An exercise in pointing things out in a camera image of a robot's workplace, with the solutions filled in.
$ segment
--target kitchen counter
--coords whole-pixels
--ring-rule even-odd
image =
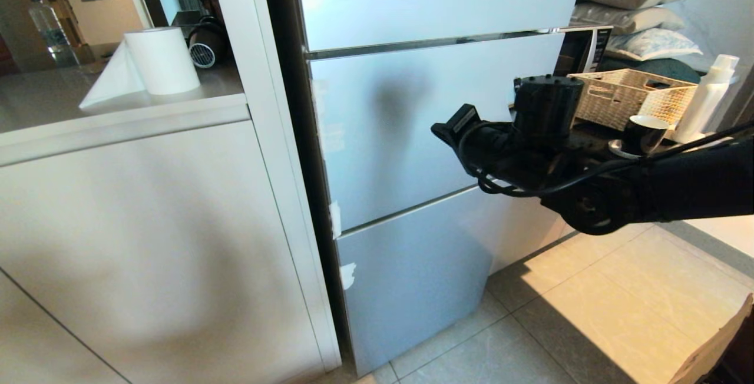
[[[82,110],[98,64],[0,77],[0,166],[197,127],[249,120],[232,62],[199,70],[193,91],[132,92]]]

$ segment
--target cup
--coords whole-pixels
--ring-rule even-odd
[[[621,150],[632,155],[648,155],[657,148],[669,127],[669,123],[654,116],[633,115],[623,129]]]

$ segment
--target paper towel roll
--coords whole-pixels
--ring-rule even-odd
[[[199,86],[180,28],[144,29],[124,36],[149,94],[177,94]]]

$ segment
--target marble wall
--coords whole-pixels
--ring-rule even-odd
[[[697,43],[707,56],[732,54],[741,58],[740,80],[730,86],[708,124],[714,131],[754,64],[754,0],[682,0],[667,5],[686,20],[680,32]]]

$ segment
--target refrigerator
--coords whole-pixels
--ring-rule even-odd
[[[510,120],[575,0],[267,0],[341,344],[358,374],[473,312],[516,204],[430,132]],[[525,250],[512,248],[514,257]]]

